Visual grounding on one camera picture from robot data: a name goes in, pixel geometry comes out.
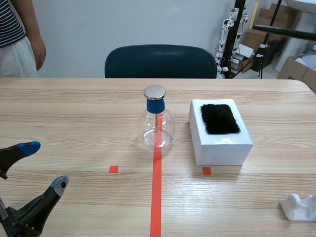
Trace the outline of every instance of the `red tape line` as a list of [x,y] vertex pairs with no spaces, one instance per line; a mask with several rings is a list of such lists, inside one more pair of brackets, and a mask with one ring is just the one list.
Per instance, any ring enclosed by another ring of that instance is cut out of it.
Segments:
[[150,223],[150,237],[161,237],[161,180],[162,180],[162,118],[158,115],[158,132],[155,133],[152,214]]

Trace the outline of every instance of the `hand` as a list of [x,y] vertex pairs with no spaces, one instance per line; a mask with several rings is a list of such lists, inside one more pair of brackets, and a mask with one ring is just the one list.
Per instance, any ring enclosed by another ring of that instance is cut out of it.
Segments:
[[43,39],[40,35],[37,36],[27,36],[34,53],[35,61],[36,61],[36,70],[42,68],[45,58],[46,58],[46,48]]

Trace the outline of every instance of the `wooden table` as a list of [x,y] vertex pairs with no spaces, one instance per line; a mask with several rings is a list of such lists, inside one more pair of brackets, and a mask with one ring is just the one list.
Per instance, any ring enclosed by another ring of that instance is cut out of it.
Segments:
[[[6,206],[22,207],[65,174],[42,236],[149,237],[153,154],[138,146],[136,127],[151,84],[166,88],[176,120],[162,160],[163,237],[316,236],[315,223],[288,221],[279,204],[316,191],[316,96],[295,80],[0,79],[1,147],[42,143],[0,181]],[[255,144],[243,167],[203,176],[192,99],[235,100]]]

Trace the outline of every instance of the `chair backrest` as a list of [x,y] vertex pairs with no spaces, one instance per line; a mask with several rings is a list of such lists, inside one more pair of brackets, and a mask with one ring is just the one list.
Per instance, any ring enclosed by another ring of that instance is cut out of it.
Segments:
[[215,79],[208,51],[180,45],[136,45],[115,49],[105,63],[106,78]]

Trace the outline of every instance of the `white wall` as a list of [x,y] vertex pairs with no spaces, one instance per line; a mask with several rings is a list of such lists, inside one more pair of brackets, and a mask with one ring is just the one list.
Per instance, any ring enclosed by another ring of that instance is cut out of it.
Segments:
[[[256,0],[247,0],[251,15]],[[268,7],[274,0],[260,0]],[[33,0],[47,58],[40,77],[102,78],[108,54],[135,44],[214,53],[235,0]]]

